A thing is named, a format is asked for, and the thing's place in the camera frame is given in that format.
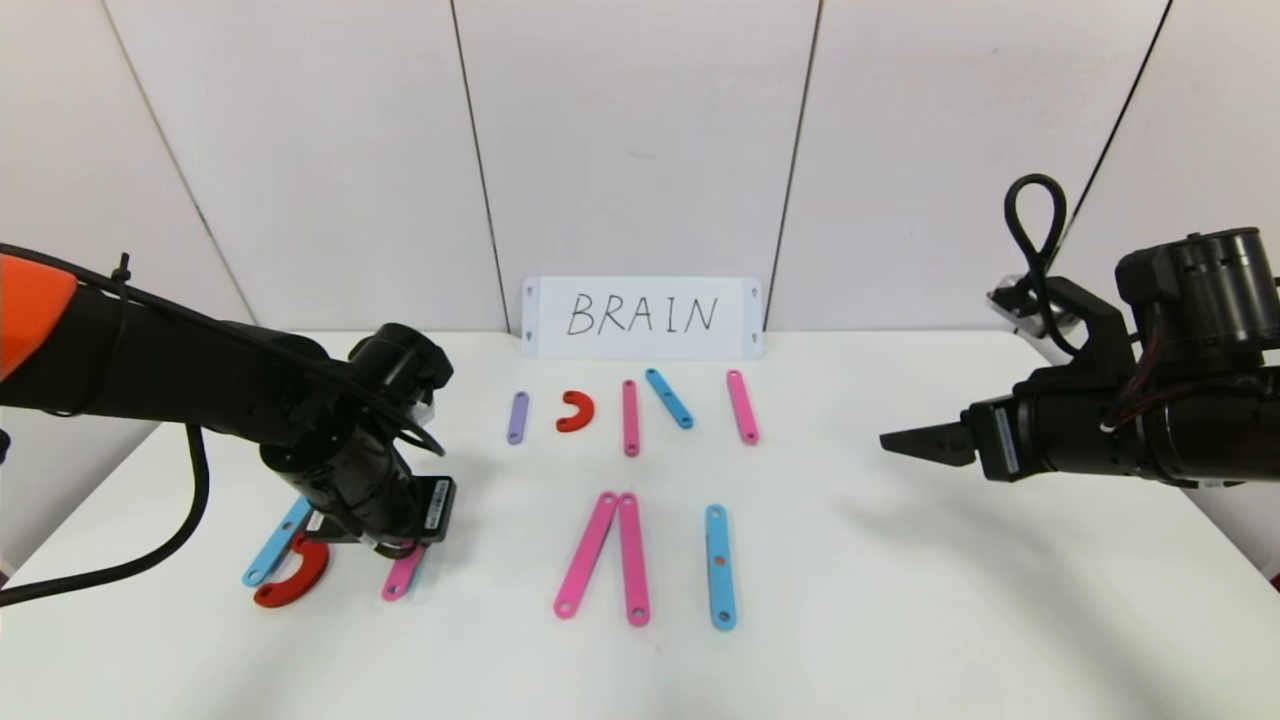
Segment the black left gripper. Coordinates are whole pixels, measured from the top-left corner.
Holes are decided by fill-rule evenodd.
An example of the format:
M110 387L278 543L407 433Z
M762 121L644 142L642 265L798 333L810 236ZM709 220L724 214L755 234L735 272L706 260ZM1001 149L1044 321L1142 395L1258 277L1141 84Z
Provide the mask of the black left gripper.
M303 471L303 487L323 516L311 539L360 543L387 559L443 542L457 496L452 477L415 475L393 439L362 427Z

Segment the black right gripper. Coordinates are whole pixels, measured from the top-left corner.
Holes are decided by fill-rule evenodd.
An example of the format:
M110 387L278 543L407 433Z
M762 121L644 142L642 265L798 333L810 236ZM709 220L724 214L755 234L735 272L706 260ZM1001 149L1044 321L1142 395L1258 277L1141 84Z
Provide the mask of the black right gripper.
M951 468L980 459L987 479L1014 483L1061 471L1146 478L1133 427L1100 429L1101 395L1010 395L973 404L951 423L879 436L882 450Z

